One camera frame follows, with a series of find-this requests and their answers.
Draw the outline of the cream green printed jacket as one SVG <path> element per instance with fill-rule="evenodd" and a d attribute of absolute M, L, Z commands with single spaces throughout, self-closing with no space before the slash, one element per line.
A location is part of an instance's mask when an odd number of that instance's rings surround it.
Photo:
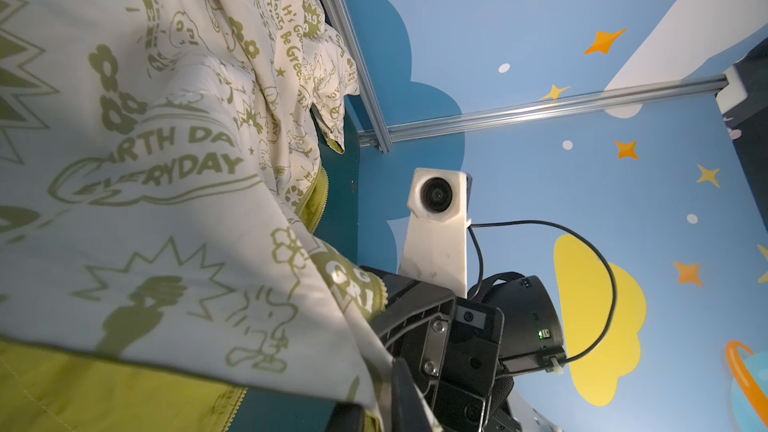
<path fill-rule="evenodd" d="M 1 427 L 393 429 L 383 281 L 315 236 L 354 59 L 319 0 L 1 0 Z"/>

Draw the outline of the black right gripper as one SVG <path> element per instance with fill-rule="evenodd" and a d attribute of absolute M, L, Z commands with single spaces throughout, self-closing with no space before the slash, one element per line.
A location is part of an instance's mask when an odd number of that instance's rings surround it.
<path fill-rule="evenodd" d="M 407 364 L 417 389 L 447 431 L 481 431 L 491 412 L 504 317 L 453 291 L 371 267 L 388 293 L 372 321 L 376 335 Z"/>

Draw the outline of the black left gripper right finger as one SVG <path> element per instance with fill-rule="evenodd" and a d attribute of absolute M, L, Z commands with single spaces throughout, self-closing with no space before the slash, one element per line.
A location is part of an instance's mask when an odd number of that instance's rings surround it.
<path fill-rule="evenodd" d="M 392 430 L 427 432 L 428 419 L 407 363 L 396 358 L 392 366 Z"/>

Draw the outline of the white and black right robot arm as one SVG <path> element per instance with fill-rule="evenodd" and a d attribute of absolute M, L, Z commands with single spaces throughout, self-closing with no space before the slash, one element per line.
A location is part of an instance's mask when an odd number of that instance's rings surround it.
<path fill-rule="evenodd" d="M 376 271 L 389 303 L 372 322 L 395 358 L 409 367 L 438 423 L 447 431 L 551 429 L 529 406 L 509 400 L 516 377 L 565 361 L 564 337 L 541 280 L 506 272 L 474 288 L 474 298 L 402 275 Z"/>

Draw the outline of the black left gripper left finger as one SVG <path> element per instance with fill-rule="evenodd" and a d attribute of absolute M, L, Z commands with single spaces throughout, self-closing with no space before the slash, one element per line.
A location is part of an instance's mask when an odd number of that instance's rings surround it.
<path fill-rule="evenodd" d="M 357 404 L 338 403 L 335 405 L 325 432 L 363 432 L 365 410 Z"/>

